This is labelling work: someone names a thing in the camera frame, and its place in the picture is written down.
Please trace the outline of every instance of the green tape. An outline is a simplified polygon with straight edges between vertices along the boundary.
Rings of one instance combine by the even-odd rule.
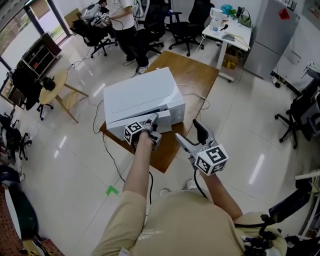
[[[113,186],[109,186],[108,190],[106,191],[106,194],[109,196],[111,192],[115,193],[116,195],[119,194],[118,190],[116,190]]]

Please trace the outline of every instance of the white tile floor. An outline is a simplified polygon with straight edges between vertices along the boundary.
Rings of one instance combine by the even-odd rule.
[[[169,33],[162,40],[164,49],[173,43]],[[219,47],[207,39],[204,44],[205,50],[199,49],[191,58],[214,66]],[[88,50],[81,37],[73,36],[62,46],[61,58],[50,73],[81,60]],[[185,55],[186,47],[181,45],[172,51]],[[112,45],[107,53],[104,57],[102,51],[98,52],[94,59],[84,60],[68,73],[67,83],[89,94],[71,109],[79,124],[56,102],[44,121],[40,121],[36,106],[29,112],[17,113],[21,131],[34,136],[32,146],[27,148],[29,161],[18,163],[26,175],[22,188],[36,211],[40,234],[52,239],[66,256],[89,255],[119,202],[118,195],[107,196],[106,191],[114,186],[120,195],[124,185],[104,148],[102,134],[94,133],[104,121],[103,104],[93,122],[103,99],[102,91],[97,90],[130,78],[136,65],[122,65],[125,56],[119,47]],[[157,56],[149,57],[153,61]],[[226,169],[218,174],[226,189],[244,213],[265,212],[295,190],[294,175],[315,167],[319,145],[306,142],[301,135],[297,150],[292,149],[291,138],[280,144],[279,137],[286,127],[274,115],[289,108],[293,94],[245,71],[236,73],[234,83],[216,79],[208,96],[211,107],[202,110],[198,119],[214,131],[230,156]],[[188,138],[196,140],[194,128]],[[109,138],[105,141],[126,178],[133,155]],[[254,177],[258,162],[261,168]],[[181,150],[165,174],[150,169],[154,176],[153,200],[161,189],[180,190],[193,177],[193,169]],[[298,233],[307,212],[308,206],[280,225],[284,233]]]

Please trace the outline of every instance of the gray refrigerator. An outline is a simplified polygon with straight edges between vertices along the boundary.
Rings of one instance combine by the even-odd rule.
[[[289,18],[281,19],[286,9]],[[300,17],[278,0],[263,0],[251,39],[251,50],[243,68],[263,79],[277,65],[294,35]]]

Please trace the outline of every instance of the red sticker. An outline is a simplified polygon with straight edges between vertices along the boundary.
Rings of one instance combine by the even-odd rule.
[[[289,13],[288,13],[287,9],[285,9],[285,8],[282,9],[282,10],[279,12],[279,15],[280,15],[281,20],[290,19]]]

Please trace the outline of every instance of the white sneaker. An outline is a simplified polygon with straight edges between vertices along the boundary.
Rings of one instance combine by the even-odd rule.
[[[130,61],[125,60],[125,62],[123,63],[123,65],[128,66],[128,65],[130,65],[131,63],[134,63],[135,61],[136,61],[136,59],[130,60]]]
[[[148,66],[138,66],[136,73],[143,74],[147,70]]]
[[[20,182],[23,182],[26,179],[26,176],[24,174],[21,174],[19,177]]]
[[[187,181],[186,189],[187,190],[196,190],[196,189],[198,189],[198,187],[197,187],[197,185],[196,185],[196,183],[195,183],[195,181],[193,179],[190,179],[190,180]]]
[[[162,197],[162,196],[164,196],[165,194],[168,194],[168,193],[170,193],[170,192],[171,192],[170,189],[164,188],[164,189],[162,189],[162,190],[160,191],[160,197]]]

